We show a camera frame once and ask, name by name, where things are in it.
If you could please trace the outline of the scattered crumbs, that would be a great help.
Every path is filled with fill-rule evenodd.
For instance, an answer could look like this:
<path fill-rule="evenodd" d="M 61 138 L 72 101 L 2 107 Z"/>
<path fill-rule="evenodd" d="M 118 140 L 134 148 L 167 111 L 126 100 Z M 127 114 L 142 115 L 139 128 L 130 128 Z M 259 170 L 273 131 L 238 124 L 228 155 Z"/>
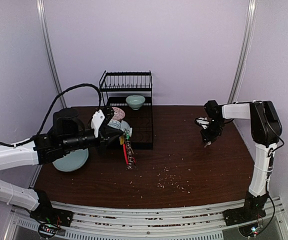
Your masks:
<path fill-rule="evenodd" d="M 193 167 L 186 158 L 175 153 L 164 153 L 152 168 L 155 185 L 171 193 L 191 194 Z"/>

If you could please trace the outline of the grey slotted front rail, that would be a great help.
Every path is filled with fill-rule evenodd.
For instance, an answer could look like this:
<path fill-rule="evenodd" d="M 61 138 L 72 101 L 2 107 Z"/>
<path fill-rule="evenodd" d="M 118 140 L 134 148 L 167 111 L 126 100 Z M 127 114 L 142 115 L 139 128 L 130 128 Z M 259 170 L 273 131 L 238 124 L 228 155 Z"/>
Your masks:
<path fill-rule="evenodd" d="M 175 208 L 126 209 L 82 206 L 53 201 L 55 208 L 73 212 L 69 227 L 61 226 L 50 240 L 288 240 L 288 218 L 279 197 L 273 199 L 274 219 L 258 236 L 244 237 L 242 226 L 265 227 L 273 214 L 270 201 L 266 217 L 239 225 L 227 226 L 223 212 L 239 208 L 243 200 L 202 206 Z M 20 208 L 12 207 L 3 240 L 43 240 L 39 224 Z"/>

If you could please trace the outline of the left aluminium frame post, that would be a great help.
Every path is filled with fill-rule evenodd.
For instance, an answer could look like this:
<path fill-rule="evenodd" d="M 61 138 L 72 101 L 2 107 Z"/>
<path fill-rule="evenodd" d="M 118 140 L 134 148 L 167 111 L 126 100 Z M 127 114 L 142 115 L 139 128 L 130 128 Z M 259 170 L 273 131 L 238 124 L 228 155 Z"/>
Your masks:
<path fill-rule="evenodd" d="M 42 31 L 42 36 L 43 36 L 43 41 L 44 41 L 44 46 L 46 50 L 47 61 L 48 61 L 52 81 L 54 83 L 56 93 L 60 94 L 62 92 L 62 87 L 61 87 L 61 83 L 59 80 L 58 71 L 56 68 L 54 54 L 53 54 L 52 46 L 51 46 L 50 34 L 49 34 L 46 11 L 45 11 L 45 1 L 36 0 L 36 6 L 37 6 L 37 14 L 38 14 L 38 18 L 40 21 L 40 26 L 41 26 L 41 31 Z"/>

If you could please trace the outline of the light green ceramic bowl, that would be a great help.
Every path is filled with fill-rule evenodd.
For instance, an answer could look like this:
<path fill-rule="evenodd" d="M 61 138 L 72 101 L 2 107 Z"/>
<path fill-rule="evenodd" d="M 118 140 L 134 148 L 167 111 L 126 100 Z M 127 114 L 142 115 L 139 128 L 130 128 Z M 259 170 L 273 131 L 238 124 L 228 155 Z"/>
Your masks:
<path fill-rule="evenodd" d="M 126 103 L 132 110 L 139 110 L 145 101 L 146 99 L 142 95 L 129 95 L 126 97 Z"/>

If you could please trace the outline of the right aluminium frame post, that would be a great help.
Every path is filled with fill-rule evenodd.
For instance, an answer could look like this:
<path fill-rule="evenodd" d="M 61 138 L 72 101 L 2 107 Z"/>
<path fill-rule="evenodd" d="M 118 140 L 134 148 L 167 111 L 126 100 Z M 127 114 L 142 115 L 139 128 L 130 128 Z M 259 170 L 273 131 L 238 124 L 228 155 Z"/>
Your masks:
<path fill-rule="evenodd" d="M 253 40 L 257 5 L 258 5 L 257 0 L 248 1 L 244 34 L 238 57 L 237 67 L 233 78 L 232 87 L 227 101 L 228 104 L 233 104 L 238 100 L 238 96 L 241 90 L 242 82 L 247 67 L 247 57 L 250 52 Z"/>

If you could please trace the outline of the pink patterned bowl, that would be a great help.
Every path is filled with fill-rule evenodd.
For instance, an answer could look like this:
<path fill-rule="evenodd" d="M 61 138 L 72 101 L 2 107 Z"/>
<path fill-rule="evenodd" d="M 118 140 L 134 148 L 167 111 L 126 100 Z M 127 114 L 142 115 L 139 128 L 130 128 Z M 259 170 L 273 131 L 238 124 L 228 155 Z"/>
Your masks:
<path fill-rule="evenodd" d="M 113 106 L 112 109 L 114 110 L 113 120 L 122 121 L 125 118 L 126 114 L 121 108 Z"/>

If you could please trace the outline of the aluminium frame post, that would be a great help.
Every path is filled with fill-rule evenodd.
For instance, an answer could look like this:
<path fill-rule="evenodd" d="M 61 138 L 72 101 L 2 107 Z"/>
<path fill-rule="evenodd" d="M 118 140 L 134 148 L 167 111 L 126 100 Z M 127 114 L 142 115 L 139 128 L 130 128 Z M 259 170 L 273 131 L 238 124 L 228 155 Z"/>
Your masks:
<path fill-rule="evenodd" d="M 247 67 L 247 57 L 250 52 L 253 40 L 257 5 L 258 5 L 257 0 L 248 1 L 244 34 L 238 57 L 237 67 L 233 78 L 232 87 L 227 101 L 228 104 L 233 104 L 238 100 L 238 96 L 241 90 L 242 82 Z"/>
<path fill-rule="evenodd" d="M 41 26 L 41 31 L 42 31 L 42 36 L 43 36 L 43 41 L 44 41 L 44 46 L 46 50 L 47 61 L 48 61 L 52 81 L 54 83 L 56 93 L 60 94 L 62 92 L 62 87 L 61 87 L 61 83 L 59 80 L 58 71 L 56 68 L 54 54 L 53 54 L 52 46 L 51 46 L 50 34 L 49 34 L 46 11 L 45 11 L 45 1 L 36 0 L 36 6 L 37 6 L 37 14 L 38 14 L 38 18 L 40 21 L 40 26 Z"/>

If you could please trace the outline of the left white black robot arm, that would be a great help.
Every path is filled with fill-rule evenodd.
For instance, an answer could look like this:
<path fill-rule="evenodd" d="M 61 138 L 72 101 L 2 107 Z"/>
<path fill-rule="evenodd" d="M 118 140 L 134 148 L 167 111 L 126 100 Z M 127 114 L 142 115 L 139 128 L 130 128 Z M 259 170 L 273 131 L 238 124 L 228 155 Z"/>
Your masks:
<path fill-rule="evenodd" d="M 114 116 L 111 107 L 96 111 L 86 129 L 74 108 L 64 108 L 53 114 L 52 127 L 46 134 L 34 135 L 26 143 L 4 146 L 0 143 L 0 171 L 21 166 L 53 163 L 72 151 L 107 146 L 124 132 L 109 126 Z M 25 189 L 0 180 L 0 202 L 37 213 L 45 222 L 56 218 L 47 194 L 41 190 Z"/>

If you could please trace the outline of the blue yellow patterned bowl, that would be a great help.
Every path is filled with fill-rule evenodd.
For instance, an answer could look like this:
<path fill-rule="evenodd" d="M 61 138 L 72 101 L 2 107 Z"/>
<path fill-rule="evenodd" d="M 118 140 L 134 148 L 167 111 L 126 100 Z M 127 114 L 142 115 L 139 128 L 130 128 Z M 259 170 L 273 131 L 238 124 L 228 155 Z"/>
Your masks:
<path fill-rule="evenodd" d="M 118 120 L 111 119 L 107 125 L 111 128 L 114 128 L 114 129 L 120 129 L 122 123 Z"/>

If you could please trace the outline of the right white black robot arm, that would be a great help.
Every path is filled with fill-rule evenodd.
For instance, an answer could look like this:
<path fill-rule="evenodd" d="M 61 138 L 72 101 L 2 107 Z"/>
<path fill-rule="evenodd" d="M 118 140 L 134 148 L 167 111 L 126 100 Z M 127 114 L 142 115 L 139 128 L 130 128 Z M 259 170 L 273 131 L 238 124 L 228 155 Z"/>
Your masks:
<path fill-rule="evenodd" d="M 269 181 L 273 172 L 275 152 L 279 149 L 282 124 L 272 101 L 249 101 L 219 105 L 209 100 L 204 105 L 207 117 L 198 117 L 195 124 L 205 146 L 214 143 L 224 126 L 233 120 L 249 120 L 255 143 L 255 162 L 252 180 L 240 210 L 243 220 L 252 220 L 269 198 Z"/>

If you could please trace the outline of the pale blue plate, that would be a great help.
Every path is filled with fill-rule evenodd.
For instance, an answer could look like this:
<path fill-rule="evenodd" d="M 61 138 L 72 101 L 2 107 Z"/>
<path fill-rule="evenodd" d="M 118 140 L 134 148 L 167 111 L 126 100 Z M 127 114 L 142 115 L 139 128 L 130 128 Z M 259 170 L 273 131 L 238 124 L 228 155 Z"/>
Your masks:
<path fill-rule="evenodd" d="M 52 164 L 60 172 L 73 172 L 80 169 L 89 157 L 87 149 L 71 151 L 66 156 L 55 160 Z"/>

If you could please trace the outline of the pale blue tilted bowl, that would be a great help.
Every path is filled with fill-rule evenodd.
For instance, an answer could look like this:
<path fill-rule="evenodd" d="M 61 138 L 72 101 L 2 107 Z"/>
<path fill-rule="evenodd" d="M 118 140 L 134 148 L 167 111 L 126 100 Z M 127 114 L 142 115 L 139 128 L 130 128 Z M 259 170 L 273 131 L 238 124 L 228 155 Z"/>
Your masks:
<path fill-rule="evenodd" d="M 126 121 L 124 121 L 124 120 L 121 121 L 120 129 L 121 129 L 124 133 L 128 134 L 130 138 L 132 137 L 133 128 L 130 127 L 130 125 L 129 125 Z"/>

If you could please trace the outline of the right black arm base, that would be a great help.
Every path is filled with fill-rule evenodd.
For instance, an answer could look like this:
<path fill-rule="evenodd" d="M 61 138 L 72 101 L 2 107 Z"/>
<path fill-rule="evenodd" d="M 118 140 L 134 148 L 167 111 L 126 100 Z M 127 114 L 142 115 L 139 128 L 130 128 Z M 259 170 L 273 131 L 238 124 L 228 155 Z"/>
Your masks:
<path fill-rule="evenodd" d="M 222 213 L 226 226 L 243 224 L 255 221 L 258 217 L 265 217 L 264 206 L 268 198 L 269 195 L 267 193 L 261 196 L 254 196 L 247 191 L 242 207 L 227 209 Z"/>

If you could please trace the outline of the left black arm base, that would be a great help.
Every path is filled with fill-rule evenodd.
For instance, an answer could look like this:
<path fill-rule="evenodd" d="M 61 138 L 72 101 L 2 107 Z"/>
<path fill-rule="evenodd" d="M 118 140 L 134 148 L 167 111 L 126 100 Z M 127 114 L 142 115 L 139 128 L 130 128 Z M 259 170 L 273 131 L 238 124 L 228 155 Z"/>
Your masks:
<path fill-rule="evenodd" d="M 54 208 L 46 192 L 43 190 L 34 190 L 34 192 L 37 193 L 38 206 L 35 210 L 30 211 L 31 218 L 57 227 L 71 226 L 73 218 L 72 211 Z"/>

